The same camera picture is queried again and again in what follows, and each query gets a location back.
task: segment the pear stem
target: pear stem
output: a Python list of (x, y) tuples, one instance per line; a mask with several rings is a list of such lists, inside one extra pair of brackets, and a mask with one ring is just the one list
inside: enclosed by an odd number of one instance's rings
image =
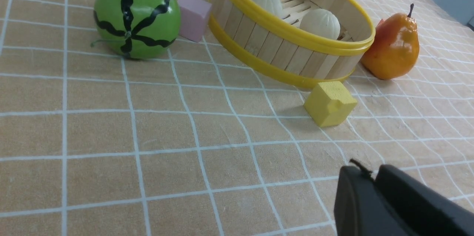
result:
[(413, 7), (415, 7), (415, 4), (414, 3), (410, 4), (410, 13), (408, 13), (408, 17), (411, 17), (411, 13), (413, 12)]

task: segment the bamboo steamer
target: bamboo steamer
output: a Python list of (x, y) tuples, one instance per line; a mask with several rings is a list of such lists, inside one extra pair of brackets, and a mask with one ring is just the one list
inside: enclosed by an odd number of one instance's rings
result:
[[(375, 28), (354, 0), (280, 0), (284, 18), (251, 0), (210, 0), (209, 27), (235, 57), (284, 83), (313, 88), (318, 82), (345, 80), (374, 41)], [(339, 20), (339, 40), (299, 29), (303, 16), (324, 8)]]

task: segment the white grid line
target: white grid line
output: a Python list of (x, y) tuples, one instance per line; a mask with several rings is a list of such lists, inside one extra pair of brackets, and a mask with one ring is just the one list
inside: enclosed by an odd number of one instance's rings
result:
[[(84, 53), (84, 52), (74, 52), (74, 51), (69, 51), (70, 53), (78, 53), (78, 54), (89, 54), (89, 53)], [(153, 59), (158, 62), (170, 62), (169, 59)], [(196, 63), (196, 64), (208, 64), (211, 65), (212, 63), (210, 62), (196, 62), (193, 60), (180, 60), (180, 59), (174, 59), (175, 62), (180, 62), (180, 63)], [(244, 70), (251, 70), (247, 67), (241, 67), (241, 66), (234, 66), (234, 65), (226, 65), (226, 64), (217, 64), (219, 67), (235, 67), (239, 69), (244, 69)], [(61, 79), (58, 76), (44, 76), (44, 75), (31, 75), (31, 74), (12, 74), (12, 73), (0, 73), (0, 76), (4, 77), (29, 77), (29, 78), (34, 78), (34, 79)], [(347, 81), (347, 83), (350, 83), (351, 79), (374, 79), (374, 78), (363, 78), (361, 76), (354, 76), (350, 77), (350, 79)], [(123, 80), (111, 80), (111, 79), (93, 79), (93, 78), (86, 78), (86, 77), (68, 77), (69, 80), (80, 80), (80, 81), (96, 81), (96, 82), (124, 82)], [(129, 81), (129, 83), (134, 83), (134, 84), (152, 84), (152, 85), (164, 85), (164, 86), (176, 86), (176, 84), (171, 84), (171, 83), (159, 83), (159, 82), (141, 82), (141, 81)], [(197, 88), (206, 88), (206, 89), (223, 89), (220, 86), (207, 86), (207, 85), (191, 85), (191, 84), (182, 84), (182, 86), (187, 86), (187, 87), (197, 87)], [(253, 91), (262, 91), (263, 89), (261, 88), (247, 88), (247, 87), (226, 87), (226, 89), (232, 89), (232, 90), (253, 90)], [(297, 89), (265, 89), (266, 91), (282, 91), (282, 92), (302, 92)], [(403, 98), (429, 98), (429, 99), (449, 99), (449, 100), (472, 100), (474, 97), (438, 97), (438, 96), (426, 96), (425, 94), (420, 95), (420, 96), (415, 96), (415, 95), (407, 95), (407, 94), (387, 94), (387, 93), (381, 93), (380, 94), (360, 94), (357, 91), (351, 93), (353, 96), (361, 96), (361, 97), (403, 97)]]
[(137, 162), (138, 183), (140, 186), (141, 201), (143, 205), (145, 228), (147, 231), (147, 236), (151, 236), (150, 218), (148, 216), (148, 204), (146, 200), (147, 196), (146, 196), (146, 191), (144, 188), (142, 166), (141, 166), (140, 154), (139, 154), (140, 150), (138, 147), (137, 120), (135, 119), (135, 110), (133, 108), (132, 96), (130, 95), (130, 84), (128, 83), (127, 70), (125, 69), (125, 60), (122, 59), (121, 62), (122, 62), (123, 77), (125, 80), (125, 89), (127, 91), (127, 101), (130, 107), (130, 116), (131, 116), (131, 122), (132, 122), (133, 149), (135, 150), (134, 155), (135, 155), (135, 161)]
[(67, 236), (67, 47), (68, 47), (68, 0), (64, 0), (64, 42), (63, 42), (63, 163), (62, 163), (62, 199), (61, 199), (61, 235)]
[(201, 148), (200, 148), (198, 132), (197, 132), (197, 129), (196, 129), (196, 123), (194, 122), (193, 115), (189, 111), (188, 104), (186, 104), (186, 101), (184, 99), (183, 89), (180, 85), (178, 75), (176, 74), (176, 69), (175, 69), (175, 66), (174, 66), (173, 57), (171, 56), (171, 51), (170, 50), (168, 50), (168, 56), (170, 57), (170, 60), (171, 60), (171, 67), (173, 69), (174, 79), (176, 80), (176, 83), (178, 84), (178, 89), (179, 89), (179, 94), (180, 94), (181, 101), (183, 103), (184, 109), (186, 109), (186, 113), (188, 114), (189, 120), (191, 122), (191, 127), (192, 127), (192, 130), (193, 130), (193, 136), (194, 136), (194, 143), (196, 145), (196, 151), (197, 151), (197, 154), (198, 154), (199, 165), (200, 165), (201, 172), (203, 174), (204, 183), (206, 184), (206, 188), (207, 188), (207, 192), (208, 192), (208, 195), (209, 195), (209, 198), (210, 198), (210, 202), (212, 204), (212, 209), (214, 211), (214, 216), (215, 216), (215, 219), (216, 219), (218, 230), (219, 230), (220, 235), (224, 236), (224, 230), (222, 229), (222, 223), (220, 222), (219, 211), (217, 209), (217, 205), (216, 205), (216, 201), (214, 199), (214, 195), (211, 192), (211, 187), (210, 187), (209, 179), (207, 177), (206, 169), (204, 168), (203, 154), (202, 154)]
[[(281, 122), (281, 120), (278, 118), (278, 115), (276, 114), (275, 112), (275, 109), (273, 108), (273, 105), (271, 104), (271, 101), (270, 101), (270, 98), (268, 97), (268, 94), (267, 92), (265, 91), (265, 85), (263, 84), (262, 80), (260, 79), (260, 77), (258, 76), (258, 74), (256, 74), (255, 71), (252, 71), (254, 73), (254, 76), (258, 79), (260, 85), (262, 86), (262, 89), (264, 90), (264, 95), (265, 95), (265, 99), (268, 103), (268, 106), (270, 107), (271, 109), (271, 112), (273, 113), (273, 115), (275, 116), (276, 120), (278, 121), (278, 123), (286, 130), (286, 133), (288, 133), (290, 135), (290, 138), (291, 140), (294, 142), (295, 146), (296, 146), (296, 149), (298, 150), (298, 154), (300, 156), (300, 159), (301, 159), (301, 164), (303, 165), (303, 170), (306, 174), (306, 177), (308, 179), (311, 178), (311, 174), (310, 172), (308, 171), (308, 167), (306, 166), (306, 162), (305, 162), (305, 159), (304, 159), (304, 156), (303, 156), (303, 152), (301, 151), (301, 147), (300, 145), (296, 142), (296, 139), (295, 137), (293, 136), (293, 133), (291, 133), (291, 131), (285, 126), (283, 125), (283, 123)], [(318, 189), (316, 188), (315, 184), (313, 182), (310, 182), (310, 185), (311, 185), (311, 188), (313, 189), (313, 192), (316, 196), (316, 199), (318, 200), (318, 203), (320, 204), (321, 208), (323, 209), (324, 211), (324, 214), (327, 218), (327, 220), (330, 222), (332, 221), (332, 217), (331, 215), (329, 214), (329, 211), (327, 211), (327, 208), (323, 202), (323, 200), (321, 199), (321, 196), (320, 194), (318, 193)], [(332, 229), (334, 231), (334, 233), (337, 234), (337, 230), (336, 230), (336, 226), (334, 224), (331, 225), (332, 226)]]
[(2, 26), (1, 34), (0, 34), (0, 55), (2, 54), (3, 43), (5, 42), (5, 35), (7, 34), (7, 25), (8, 25), (8, 19), (10, 17), (10, 9), (11, 9), (12, 2), (13, 0), (8, 0), (7, 8), (5, 10), (5, 18), (3, 20), (3, 26)]
[[(212, 54), (209, 50), (209, 47), (207, 45), (207, 42), (206, 42), (206, 39), (203, 37), (203, 42), (204, 42), (204, 45), (206, 46), (206, 50), (208, 52), (208, 55), (211, 59), (211, 61), (214, 63), (214, 58), (212, 57)], [(255, 169), (257, 171), (257, 175), (258, 175), (258, 178), (260, 180), (260, 182), (262, 184), (265, 184), (265, 181), (264, 181), (264, 178), (262, 176), (262, 172), (260, 171), (260, 167), (258, 165), (258, 162), (257, 162), (257, 158), (256, 158), (256, 155), (255, 155), (255, 150), (254, 150), (254, 144), (252, 143), (252, 139), (250, 138), (250, 133), (247, 131), (247, 128), (245, 127), (244, 123), (242, 122), (242, 120), (240, 119), (239, 116), (237, 116), (237, 113), (234, 109), (234, 107), (232, 106), (232, 103), (230, 101), (230, 98), (229, 98), (229, 95), (227, 93), (227, 89), (226, 89), (226, 86), (224, 84), (224, 81), (222, 80), (222, 77), (220, 75), (220, 72), (219, 72), (219, 67), (217, 66), (217, 64), (214, 63), (214, 67), (216, 69), (216, 72), (217, 72), (217, 77), (219, 78), (219, 81), (220, 81), (220, 84), (222, 85), (222, 87), (224, 88), (224, 94), (226, 96), (226, 100), (227, 100), (227, 104), (229, 105), (230, 107), (230, 110), (232, 111), (233, 114), (236, 115), (236, 118), (240, 124), (240, 126), (242, 127), (242, 129), (244, 130), (244, 133), (245, 133), (245, 136), (247, 138), (247, 142), (250, 146), (250, 152), (252, 153), (252, 159), (254, 160), (254, 165), (255, 165)], [(283, 224), (281, 223), (281, 218), (278, 214), (278, 211), (276, 210), (276, 207), (273, 203), (273, 201), (271, 200), (271, 197), (270, 197), (270, 193), (268, 192), (268, 189), (264, 186), (264, 192), (265, 192), (265, 195), (268, 199), (268, 203), (270, 204), (270, 207), (271, 207), (271, 210), (273, 211), (274, 215), (275, 215), (275, 218), (276, 218), (276, 221), (278, 222), (278, 226), (280, 227), (280, 230), (283, 231), (284, 230), (284, 227), (283, 227)]]

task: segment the toy pear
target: toy pear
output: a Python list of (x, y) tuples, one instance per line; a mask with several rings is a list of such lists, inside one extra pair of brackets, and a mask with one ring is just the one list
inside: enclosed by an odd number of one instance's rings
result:
[(394, 79), (407, 74), (416, 64), (420, 52), (418, 27), (410, 13), (396, 13), (379, 23), (372, 46), (360, 62), (378, 79)]

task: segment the yellow object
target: yellow object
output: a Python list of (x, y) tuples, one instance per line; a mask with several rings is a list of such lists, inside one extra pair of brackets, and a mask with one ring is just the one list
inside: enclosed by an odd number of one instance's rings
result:
[[(374, 42), (375, 28), (371, 26), (371, 35), (369, 38), (356, 41), (340, 41), (330, 40), (325, 37), (313, 35), (309, 32), (300, 30), (299, 28), (286, 23), (280, 18), (268, 13), (261, 7), (254, 7), (251, 3), (252, 0), (230, 0), (232, 3), (241, 10), (244, 15), (254, 20), (261, 27), (274, 33), (275, 35), (288, 40), (289, 42), (295, 43), (301, 47), (309, 50), (315, 50), (320, 53), (335, 55), (335, 56), (355, 56), (363, 54)], [(357, 10), (362, 13), (367, 23), (372, 24), (372, 20), (367, 15), (365, 10), (355, 1), (348, 0), (354, 5)]]
[[(354, 0), (346, 1), (353, 5), (354, 8), (360, 12), (360, 16), (362, 16), (367, 24), (370, 25), (368, 26), (368, 32), (370, 36), (365, 40), (356, 42), (330, 40), (300, 30), (299, 28), (281, 20), (280, 18), (271, 15), (271, 13), (268, 13), (261, 7), (257, 7), (252, 0), (227, 1), (230, 1), (232, 7), (236, 7), (236, 9), (242, 12), (241, 14), (243, 14), (249, 20), (252, 20), (252, 22), (257, 23), (263, 30), (267, 30), (276, 37), (284, 39), (290, 45), (297, 46), (299, 48), (298, 50), (301, 49), (302, 55), (306, 55), (305, 49), (307, 49), (309, 51), (319, 52), (320, 54), (325, 54), (327, 56), (333, 56), (330, 57), (331, 59), (334, 59), (334, 57), (340, 57), (339, 59), (344, 59), (344, 57), (353, 57), (354, 59), (358, 60), (357, 57), (369, 49), (374, 40), (375, 29), (374, 26), (371, 25), (372, 21), (367, 13)], [(232, 55), (241, 60), (244, 64), (247, 64), (249, 67), (253, 68), (255, 71), (258, 71), (283, 83), (306, 89), (313, 89), (317, 83), (322, 81), (344, 81), (354, 71), (354, 69), (345, 69), (344, 74), (336, 75), (334, 78), (324, 78), (322, 76), (308, 77), (308, 74), (301, 76), (299, 73), (292, 72), (291, 70), (287, 71), (286, 67), (283, 68), (282, 65), (272, 65), (271, 63), (258, 58), (253, 52), (249, 52), (248, 50), (244, 49), (241, 46), (242, 43), (236, 43), (231, 38), (231, 36), (227, 35), (225, 32), (226, 28), (221, 27), (219, 22), (222, 21), (218, 21), (217, 17), (212, 14), (209, 21), (209, 27), (223, 47), (225, 47)], [(330, 64), (331, 60), (329, 60), (325, 66), (331, 67)]]
[(272, 79), (289, 85), (301, 87), (304, 89), (313, 89), (319, 82), (344, 81), (352, 74), (352, 72), (354, 72), (354, 70), (356, 70), (354, 68), (349, 74), (347, 74), (347, 76), (341, 77), (339, 79), (313, 79), (311, 77), (303, 77), (279, 69), (247, 52), (225, 33), (213, 16), (209, 18), (209, 28), (212, 34), (214, 34), (214, 36), (219, 39), (220, 44), (222, 44), (222, 46), (227, 49), (227, 51), (229, 51), (233, 56), (237, 57), (244, 64), (267, 77), (271, 77)]
[(319, 127), (343, 123), (356, 105), (357, 100), (339, 81), (318, 83), (303, 104)]

